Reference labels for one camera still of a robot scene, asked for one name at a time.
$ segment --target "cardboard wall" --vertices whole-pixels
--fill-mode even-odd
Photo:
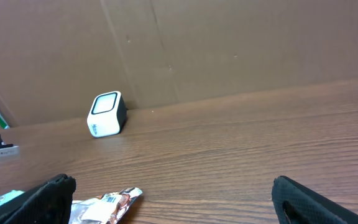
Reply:
[[[358,1],[0,0],[11,126],[358,77]]]

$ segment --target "wooden desk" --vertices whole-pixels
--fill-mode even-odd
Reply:
[[[59,173],[76,200],[136,186],[133,223],[277,223],[287,175],[358,213],[358,79],[129,112],[117,136],[85,119],[2,131],[21,159],[0,164],[0,194]]]

